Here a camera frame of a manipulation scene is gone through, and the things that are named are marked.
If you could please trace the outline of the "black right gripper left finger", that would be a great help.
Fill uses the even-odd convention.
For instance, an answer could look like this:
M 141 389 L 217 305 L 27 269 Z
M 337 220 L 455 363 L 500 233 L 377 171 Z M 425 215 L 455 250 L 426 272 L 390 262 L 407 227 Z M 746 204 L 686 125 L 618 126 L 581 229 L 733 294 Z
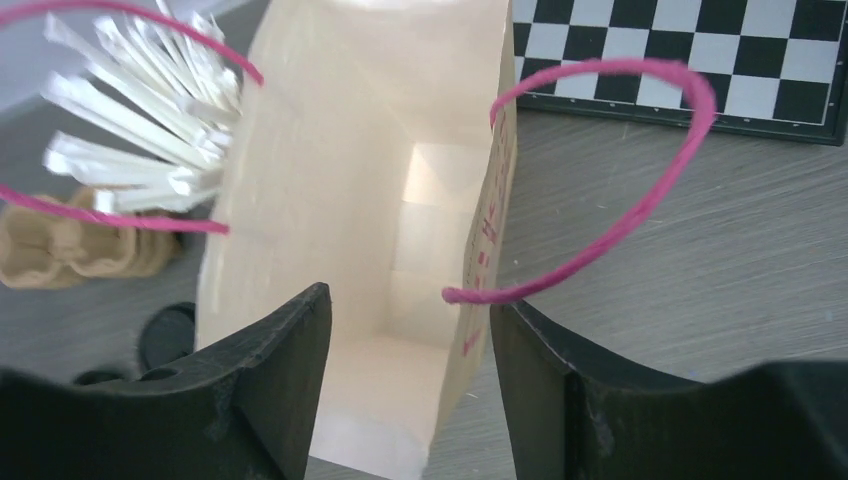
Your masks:
M 301 479 L 328 356 L 329 287 L 134 381 L 1 372 L 5 479 Z

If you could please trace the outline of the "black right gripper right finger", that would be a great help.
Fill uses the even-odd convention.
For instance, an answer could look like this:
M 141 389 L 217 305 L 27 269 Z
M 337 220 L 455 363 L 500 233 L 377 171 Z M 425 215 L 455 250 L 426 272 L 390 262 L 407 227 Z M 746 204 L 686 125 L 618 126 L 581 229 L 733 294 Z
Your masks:
M 491 336 L 518 478 L 843 479 L 847 365 L 777 361 L 701 383 L 495 305 Z

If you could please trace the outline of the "brown cardboard cup carrier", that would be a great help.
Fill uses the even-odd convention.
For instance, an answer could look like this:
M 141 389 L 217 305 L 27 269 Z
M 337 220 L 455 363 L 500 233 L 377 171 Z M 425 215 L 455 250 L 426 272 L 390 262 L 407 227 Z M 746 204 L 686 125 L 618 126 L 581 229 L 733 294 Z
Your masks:
M 1 282 L 12 289 L 150 277 L 180 252 L 171 232 L 84 223 L 19 205 L 1 211 Z

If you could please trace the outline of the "pink paper gift bag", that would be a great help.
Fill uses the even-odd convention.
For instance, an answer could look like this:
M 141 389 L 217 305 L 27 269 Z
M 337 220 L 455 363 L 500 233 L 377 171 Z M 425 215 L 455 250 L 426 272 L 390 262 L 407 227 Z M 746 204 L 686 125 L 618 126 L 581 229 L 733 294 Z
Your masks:
M 673 60 L 590 59 L 515 78 L 508 1 L 273 1 L 247 57 L 204 20 L 141 16 L 242 67 L 241 118 L 217 196 L 187 212 L 15 204 L 112 227 L 203 232 L 206 347 L 310 284 L 332 333 L 309 452 L 386 479 L 423 475 L 483 356 L 493 304 L 546 290 L 643 223 L 708 133 L 712 88 Z M 679 87 L 687 137 L 655 186 L 573 260 L 496 285 L 521 94 L 580 74 Z

